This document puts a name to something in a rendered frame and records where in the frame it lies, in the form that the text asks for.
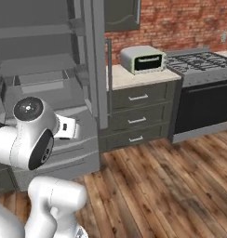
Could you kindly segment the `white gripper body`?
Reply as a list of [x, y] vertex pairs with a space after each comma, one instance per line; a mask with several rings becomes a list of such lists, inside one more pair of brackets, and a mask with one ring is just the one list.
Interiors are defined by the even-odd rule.
[[80, 125], [76, 123], [76, 120], [73, 118], [69, 119], [68, 122], [68, 136], [70, 139], [78, 139], [80, 134]]

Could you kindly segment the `grey fridge crisper drawer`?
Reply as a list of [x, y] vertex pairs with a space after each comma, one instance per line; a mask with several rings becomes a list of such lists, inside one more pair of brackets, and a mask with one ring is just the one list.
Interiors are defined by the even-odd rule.
[[15, 76], [13, 85], [20, 86], [23, 94], [64, 88], [64, 82], [69, 78], [65, 71], [33, 73]]

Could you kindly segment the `grey fridge door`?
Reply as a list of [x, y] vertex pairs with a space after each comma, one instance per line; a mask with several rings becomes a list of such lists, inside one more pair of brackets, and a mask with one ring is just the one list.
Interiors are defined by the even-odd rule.
[[67, 0], [74, 74], [98, 128], [108, 127], [103, 0]]

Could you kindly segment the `grey fridge shelf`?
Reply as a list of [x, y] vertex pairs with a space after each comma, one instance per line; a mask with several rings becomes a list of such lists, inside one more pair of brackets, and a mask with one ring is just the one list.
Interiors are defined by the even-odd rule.
[[0, 39], [71, 33], [67, 24], [1, 28]]
[[74, 61], [69, 54], [59, 54], [24, 59], [9, 59], [1, 63], [0, 75], [4, 77], [32, 73], [46, 73], [72, 69]]

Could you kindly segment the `grey fridge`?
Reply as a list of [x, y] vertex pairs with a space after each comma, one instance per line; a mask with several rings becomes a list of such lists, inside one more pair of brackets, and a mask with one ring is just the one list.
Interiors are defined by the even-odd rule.
[[[68, 25], [67, 0], [0, 0], [0, 29], [41, 25]], [[72, 33], [0, 39], [0, 67], [5, 60], [69, 54], [73, 59]], [[35, 97], [45, 101], [54, 113], [86, 106], [84, 92], [72, 69], [64, 88], [23, 94], [14, 86], [15, 76], [0, 75], [0, 123], [17, 125], [13, 108], [18, 101]], [[20, 191], [16, 187], [10, 165], [0, 164], [0, 193]]]

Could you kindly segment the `grey freezer drawer front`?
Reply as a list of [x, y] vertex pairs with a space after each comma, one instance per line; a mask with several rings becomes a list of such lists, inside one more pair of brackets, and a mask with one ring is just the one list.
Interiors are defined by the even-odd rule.
[[16, 187], [22, 192], [36, 176], [59, 179], [73, 179], [100, 169], [100, 154], [96, 120], [86, 106], [58, 111], [58, 114], [72, 117], [80, 125], [77, 139], [55, 139], [48, 160], [33, 171], [11, 167], [9, 169]]

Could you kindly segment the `dark grey drawer front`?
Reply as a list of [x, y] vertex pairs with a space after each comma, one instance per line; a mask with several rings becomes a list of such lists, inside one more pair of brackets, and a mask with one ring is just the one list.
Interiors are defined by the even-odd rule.
[[[168, 124], [148, 126], [132, 131], [116, 134], [106, 139], [106, 150], [111, 151], [134, 144], [143, 143], [148, 140], [160, 139], [167, 136]], [[143, 136], [143, 140], [136, 142], [129, 142], [129, 139], [138, 138]]]
[[[129, 124], [129, 120], [136, 120], [142, 117], [146, 117], [146, 121], [136, 124]], [[125, 130], [134, 127], [148, 126], [156, 123], [160, 123], [165, 120], [167, 116], [167, 105], [158, 104], [147, 107], [138, 108], [135, 110], [128, 110], [124, 112], [118, 112], [111, 118], [111, 129], [113, 131]]]
[[[164, 100], [167, 93], [167, 83], [152, 84], [147, 86], [136, 86], [113, 92], [113, 108], [124, 109], [139, 105], [153, 104], [156, 101]], [[148, 99], [130, 101], [128, 97], [138, 97], [147, 94]]]

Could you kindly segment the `pale green toaster oven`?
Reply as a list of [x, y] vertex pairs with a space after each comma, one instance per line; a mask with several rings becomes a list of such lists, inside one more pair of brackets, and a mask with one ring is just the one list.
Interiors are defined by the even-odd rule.
[[134, 75], [161, 72], [167, 67], [167, 54], [152, 46], [130, 46], [121, 50], [120, 63]]

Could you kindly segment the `steel gas range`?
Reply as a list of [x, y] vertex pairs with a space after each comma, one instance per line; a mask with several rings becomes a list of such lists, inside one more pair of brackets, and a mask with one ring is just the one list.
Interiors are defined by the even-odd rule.
[[207, 49], [178, 50], [167, 54], [167, 67], [180, 76], [169, 140], [227, 129], [227, 57]]

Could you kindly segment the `dark grey wall cupboard door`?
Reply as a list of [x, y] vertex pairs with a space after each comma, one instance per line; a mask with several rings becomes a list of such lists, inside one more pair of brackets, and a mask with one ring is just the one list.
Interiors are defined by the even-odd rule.
[[141, 0], [104, 0], [105, 32], [138, 30]]

